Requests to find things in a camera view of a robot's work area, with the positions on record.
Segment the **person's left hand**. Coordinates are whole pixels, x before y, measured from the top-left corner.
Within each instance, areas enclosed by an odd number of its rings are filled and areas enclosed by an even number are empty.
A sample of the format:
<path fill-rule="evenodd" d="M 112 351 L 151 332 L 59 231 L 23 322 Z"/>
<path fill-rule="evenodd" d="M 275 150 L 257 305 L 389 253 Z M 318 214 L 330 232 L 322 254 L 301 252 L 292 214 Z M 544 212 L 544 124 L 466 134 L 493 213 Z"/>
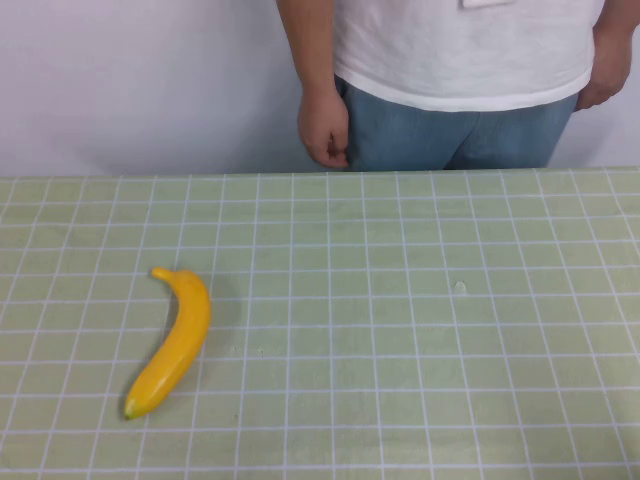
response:
<path fill-rule="evenodd" d="M 575 111 L 587 110 L 607 102 L 622 90 L 631 71 L 630 34 L 595 29 L 594 47 L 591 77 L 578 94 Z"/>

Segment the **person's right hand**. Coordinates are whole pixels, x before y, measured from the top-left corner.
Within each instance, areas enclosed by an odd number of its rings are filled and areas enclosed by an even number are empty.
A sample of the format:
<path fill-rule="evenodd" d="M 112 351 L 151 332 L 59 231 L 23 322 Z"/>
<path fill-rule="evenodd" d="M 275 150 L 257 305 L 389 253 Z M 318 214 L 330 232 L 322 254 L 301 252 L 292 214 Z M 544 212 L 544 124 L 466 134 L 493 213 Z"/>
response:
<path fill-rule="evenodd" d="M 305 89 L 298 113 L 298 130 L 310 158 L 329 169 L 348 166 L 348 112 L 335 89 Z"/>

